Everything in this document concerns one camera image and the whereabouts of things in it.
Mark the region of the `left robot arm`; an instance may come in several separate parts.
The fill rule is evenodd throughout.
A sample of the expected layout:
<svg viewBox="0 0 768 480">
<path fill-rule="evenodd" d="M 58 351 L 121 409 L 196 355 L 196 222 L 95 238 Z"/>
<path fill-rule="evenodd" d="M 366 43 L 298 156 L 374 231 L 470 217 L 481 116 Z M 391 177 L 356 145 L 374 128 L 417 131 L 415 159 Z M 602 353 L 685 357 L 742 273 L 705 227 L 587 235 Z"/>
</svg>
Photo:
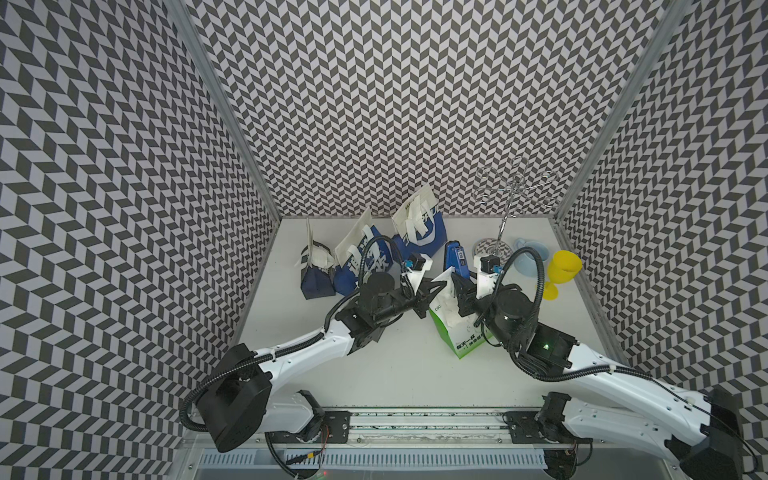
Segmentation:
<svg viewBox="0 0 768 480">
<path fill-rule="evenodd" d="M 406 312 L 426 317 L 430 303 L 445 288 L 427 277 L 425 255 L 403 257 L 392 249 L 400 274 L 358 274 L 358 285 L 329 310 L 321 328 L 271 348 L 229 349 L 211 373 L 178 408 L 189 431 L 210 435 L 216 449 L 229 452 L 257 433 L 286 433 L 311 442 L 327 430 L 326 413 L 307 390 L 290 392 L 296 377 L 378 341 Z"/>
</svg>

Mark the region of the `navy bag with white handles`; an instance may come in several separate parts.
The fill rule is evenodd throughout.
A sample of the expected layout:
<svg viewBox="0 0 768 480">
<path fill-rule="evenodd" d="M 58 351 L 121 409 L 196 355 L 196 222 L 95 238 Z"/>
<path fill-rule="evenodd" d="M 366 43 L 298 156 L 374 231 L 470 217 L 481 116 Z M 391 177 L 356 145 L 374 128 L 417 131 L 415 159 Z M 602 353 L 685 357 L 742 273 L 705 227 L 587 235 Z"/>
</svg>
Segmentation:
<svg viewBox="0 0 768 480">
<path fill-rule="evenodd" d="M 334 296 L 334 254 L 328 246 L 314 239 L 309 220 L 306 220 L 306 233 L 307 245 L 297 263 L 300 267 L 301 293 L 306 300 Z"/>
</svg>

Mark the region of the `blue cream tote bag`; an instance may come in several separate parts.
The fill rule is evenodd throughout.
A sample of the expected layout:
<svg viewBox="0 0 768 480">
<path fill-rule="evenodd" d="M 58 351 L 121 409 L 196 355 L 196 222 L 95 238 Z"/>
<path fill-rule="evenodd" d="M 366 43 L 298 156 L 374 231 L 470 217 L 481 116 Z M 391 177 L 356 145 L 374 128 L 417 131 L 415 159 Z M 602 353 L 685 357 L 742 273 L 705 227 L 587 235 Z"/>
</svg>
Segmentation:
<svg viewBox="0 0 768 480">
<path fill-rule="evenodd" d="M 368 242 L 379 236 L 380 232 L 373 223 L 371 209 L 367 208 L 354 224 L 350 232 L 335 247 L 336 266 L 333 285 L 337 293 L 349 295 L 357 286 L 359 271 L 365 266 L 365 274 L 387 272 L 393 266 L 389 244 L 378 240 L 363 256 Z"/>
</svg>

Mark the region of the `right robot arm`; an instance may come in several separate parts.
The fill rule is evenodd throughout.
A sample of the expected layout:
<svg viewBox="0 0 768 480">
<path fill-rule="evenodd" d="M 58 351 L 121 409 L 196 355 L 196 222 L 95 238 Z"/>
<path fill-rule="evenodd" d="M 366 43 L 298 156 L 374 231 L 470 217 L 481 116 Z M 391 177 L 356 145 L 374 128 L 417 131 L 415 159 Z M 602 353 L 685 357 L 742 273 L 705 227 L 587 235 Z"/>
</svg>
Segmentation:
<svg viewBox="0 0 768 480">
<path fill-rule="evenodd" d="M 561 250 L 545 261 L 524 245 L 507 260 L 494 254 L 468 259 L 451 243 L 444 255 L 459 314 L 482 338 L 504 349 L 532 379 L 572 383 L 609 401 L 601 407 L 570 394 L 550 392 L 536 413 L 538 434 L 553 443 L 606 440 L 665 459 L 690 479 L 740 479 L 745 455 L 740 399 L 720 387 L 706 392 L 675 387 L 621 364 L 539 319 L 543 300 L 581 270 L 575 254 Z"/>
</svg>

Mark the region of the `royal blue tote bag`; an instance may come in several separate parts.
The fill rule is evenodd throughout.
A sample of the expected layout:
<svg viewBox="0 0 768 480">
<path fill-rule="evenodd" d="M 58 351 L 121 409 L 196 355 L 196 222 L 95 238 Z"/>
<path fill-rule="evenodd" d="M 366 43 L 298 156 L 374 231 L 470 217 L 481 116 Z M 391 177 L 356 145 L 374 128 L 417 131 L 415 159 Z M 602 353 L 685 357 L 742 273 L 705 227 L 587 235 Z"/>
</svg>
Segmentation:
<svg viewBox="0 0 768 480">
<path fill-rule="evenodd" d="M 404 258 L 412 254 L 433 257 L 447 242 L 442 211 L 428 183 L 411 195 L 391 219 L 396 230 L 393 240 Z"/>
</svg>

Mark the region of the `blue black stapler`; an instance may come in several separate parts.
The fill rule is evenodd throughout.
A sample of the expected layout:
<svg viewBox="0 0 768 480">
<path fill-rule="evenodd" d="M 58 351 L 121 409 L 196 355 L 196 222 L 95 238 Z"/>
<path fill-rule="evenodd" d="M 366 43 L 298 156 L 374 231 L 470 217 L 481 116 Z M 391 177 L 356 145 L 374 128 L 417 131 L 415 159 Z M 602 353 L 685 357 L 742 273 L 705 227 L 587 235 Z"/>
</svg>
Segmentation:
<svg viewBox="0 0 768 480">
<path fill-rule="evenodd" d="M 452 268 L 459 276 L 469 279 L 471 272 L 465 249 L 457 240 L 448 241 L 444 246 L 444 269 Z"/>
</svg>

